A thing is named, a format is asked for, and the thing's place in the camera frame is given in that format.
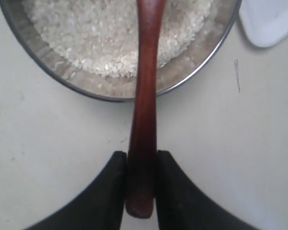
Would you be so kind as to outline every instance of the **white tray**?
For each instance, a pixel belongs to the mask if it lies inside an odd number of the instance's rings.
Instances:
[[[288,0],[243,0],[240,18],[256,46],[270,47],[288,36]]]

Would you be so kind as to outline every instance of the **white rice grains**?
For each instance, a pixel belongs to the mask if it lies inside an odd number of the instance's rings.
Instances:
[[[187,48],[202,28],[213,0],[168,0],[158,66]],[[136,0],[24,0],[42,39],[75,66],[112,77],[136,76]]]

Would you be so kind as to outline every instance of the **reddish-brown wooden handle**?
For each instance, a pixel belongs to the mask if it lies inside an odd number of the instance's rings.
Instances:
[[[153,212],[156,163],[156,64],[166,0],[137,0],[139,63],[128,153],[126,210],[137,218]]]

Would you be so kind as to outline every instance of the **spoon handle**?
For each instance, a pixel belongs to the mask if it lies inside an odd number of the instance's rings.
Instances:
[[[156,164],[156,64],[166,0],[137,0],[139,61],[128,154],[126,210],[137,218],[153,212]]]

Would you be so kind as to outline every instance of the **black plastic piece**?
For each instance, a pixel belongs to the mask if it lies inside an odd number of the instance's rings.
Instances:
[[[27,230],[119,230],[127,155],[115,152],[99,176],[71,203]]]
[[[255,230],[200,191],[167,151],[157,154],[156,206],[160,230]]]

